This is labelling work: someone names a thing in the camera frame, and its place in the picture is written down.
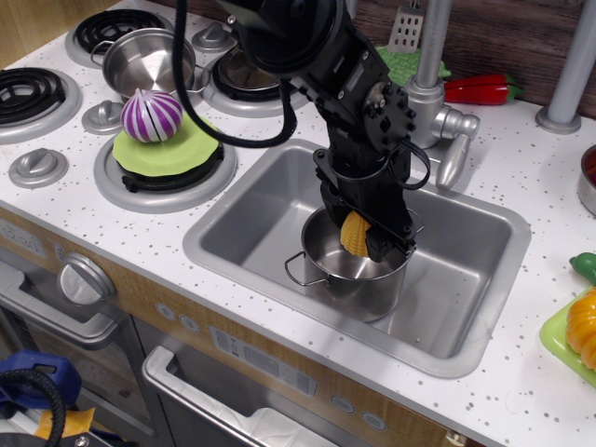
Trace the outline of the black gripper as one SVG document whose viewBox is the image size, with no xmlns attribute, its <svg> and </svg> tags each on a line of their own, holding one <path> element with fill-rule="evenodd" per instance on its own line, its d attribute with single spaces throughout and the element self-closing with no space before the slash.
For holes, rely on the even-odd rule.
<svg viewBox="0 0 596 447">
<path fill-rule="evenodd" d="M 405 148 L 397 147 L 378 158 L 369 172 L 340 165 L 327 149 L 316 150 L 313 161 L 332 223 L 341 228 L 355 210 L 372 225 L 365 237 L 370 259 L 383 261 L 393 251 L 410 254 L 415 250 L 416 230 L 403 197 L 411 167 Z"/>
</svg>

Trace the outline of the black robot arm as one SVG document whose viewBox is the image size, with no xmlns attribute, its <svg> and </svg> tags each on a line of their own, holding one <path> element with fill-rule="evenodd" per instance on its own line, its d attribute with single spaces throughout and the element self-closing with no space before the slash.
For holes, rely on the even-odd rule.
<svg viewBox="0 0 596 447">
<path fill-rule="evenodd" d="M 368 255 L 415 248 L 403 192 L 410 177 L 415 113 L 407 94 L 343 1 L 223 1 L 253 66 L 289 82 L 316 106 L 329 146 L 313 155 L 323 203 L 336 226 L 351 211 L 370 228 Z"/>
</svg>

